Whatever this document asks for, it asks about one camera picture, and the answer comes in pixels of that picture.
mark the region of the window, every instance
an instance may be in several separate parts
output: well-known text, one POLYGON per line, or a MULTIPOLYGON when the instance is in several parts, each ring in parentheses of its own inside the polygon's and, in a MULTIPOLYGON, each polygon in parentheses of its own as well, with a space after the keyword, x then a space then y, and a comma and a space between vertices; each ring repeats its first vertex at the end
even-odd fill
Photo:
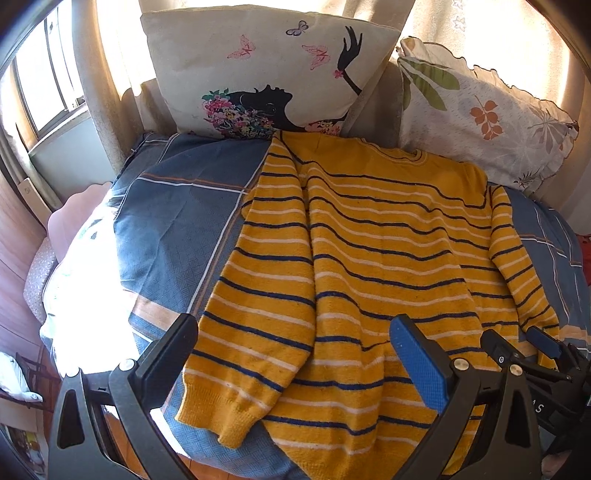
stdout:
POLYGON ((64 0, 17 52, 17 88, 29 122, 42 138, 84 104, 72 45, 72 3, 64 0))

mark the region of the sweater sleeve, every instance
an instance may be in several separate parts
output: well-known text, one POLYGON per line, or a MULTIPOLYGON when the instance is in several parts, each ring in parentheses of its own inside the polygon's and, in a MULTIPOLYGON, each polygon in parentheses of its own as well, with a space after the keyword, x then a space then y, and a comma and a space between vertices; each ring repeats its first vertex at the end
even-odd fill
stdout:
POLYGON ((237 448, 314 344, 310 235, 293 161, 271 144, 244 226, 199 322, 177 420, 237 448))
MULTIPOLYGON (((505 278, 513 296, 519 327, 525 332, 535 325, 558 338, 558 317, 546 298, 531 258, 515 230, 511 201, 504 187, 491 187, 490 192, 491 260, 505 278)), ((538 361, 547 367, 555 366, 553 361, 541 354, 538 361)))

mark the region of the metal screw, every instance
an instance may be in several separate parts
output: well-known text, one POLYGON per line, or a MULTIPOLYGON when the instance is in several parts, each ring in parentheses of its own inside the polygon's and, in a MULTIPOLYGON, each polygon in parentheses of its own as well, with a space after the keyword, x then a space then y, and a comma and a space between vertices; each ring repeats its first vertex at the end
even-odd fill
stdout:
POLYGON ((470 368, 470 364, 468 363, 468 360, 465 360, 463 358, 456 358, 453 361, 453 368, 459 370, 460 372, 465 372, 470 368))
POLYGON ((516 377, 520 377, 523 374, 523 369, 519 365, 511 365, 509 367, 509 372, 511 372, 516 377))
POLYGON ((75 368, 72 368, 71 370, 67 371, 67 372, 66 372, 66 375, 67 375, 68 377, 72 377, 72 378, 73 378, 73 377, 75 377, 76 375, 78 375, 78 372, 80 372, 80 368, 78 368, 78 367, 75 367, 75 368))
POLYGON ((119 370, 122 370, 123 372, 127 372, 127 370, 131 370, 135 365, 135 362, 131 359, 128 358, 127 360, 123 360, 120 364, 119 364, 119 370))

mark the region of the window sill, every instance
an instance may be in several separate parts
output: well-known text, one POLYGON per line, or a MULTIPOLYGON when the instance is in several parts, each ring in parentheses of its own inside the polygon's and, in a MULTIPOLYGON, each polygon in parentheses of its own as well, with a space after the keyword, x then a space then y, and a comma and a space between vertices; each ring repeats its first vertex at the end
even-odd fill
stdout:
POLYGON ((87 120, 89 118, 90 113, 88 111, 87 105, 80 105, 76 110, 74 110, 70 114, 70 116, 68 116, 68 118, 66 118, 62 123, 56 126, 47 135, 40 139, 35 145, 33 145, 32 149, 29 150, 29 156, 34 155, 35 150, 40 148, 43 144, 54 141, 56 138, 62 136, 67 131, 71 130, 76 125, 81 124, 84 120, 87 120))

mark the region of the wooden floor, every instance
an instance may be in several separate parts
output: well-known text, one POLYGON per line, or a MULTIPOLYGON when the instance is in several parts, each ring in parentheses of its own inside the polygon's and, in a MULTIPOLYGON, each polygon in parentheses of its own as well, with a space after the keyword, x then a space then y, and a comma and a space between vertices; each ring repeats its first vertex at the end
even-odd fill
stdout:
MULTIPOLYGON (((41 363, 47 366, 47 369, 50 371, 51 374, 59 377, 55 367, 50 361, 48 352, 44 349, 43 356, 41 358, 41 363)), ((50 388, 48 381, 43 381, 41 383, 41 387, 39 389, 39 393, 44 397, 50 400, 51 408, 55 405, 57 394, 59 393, 59 389, 56 386, 52 386, 50 388)), ((121 456, 127 463, 127 468, 131 471, 136 473, 139 476, 144 478, 148 478, 146 475, 145 470, 142 468, 141 463, 139 462, 132 446, 129 444, 129 440, 127 439, 127 435, 123 430, 123 426, 121 422, 116 419, 113 415, 105 414, 107 419, 107 423, 109 424, 109 428, 111 429, 111 433, 115 442, 117 443, 117 447, 119 448, 119 452, 121 456)), ((45 431, 45 437, 47 441, 49 441, 49 435, 51 432, 51 420, 53 418, 53 414, 48 411, 43 412, 43 428, 45 431)), ((198 480, 242 480, 242 477, 238 477, 235 475, 231 475, 227 472, 222 470, 218 470, 217 468, 213 468, 207 465, 202 465, 201 463, 193 462, 191 459, 184 457, 183 455, 179 455, 181 460, 184 462, 185 465, 189 467, 192 471, 193 475, 198 480)))

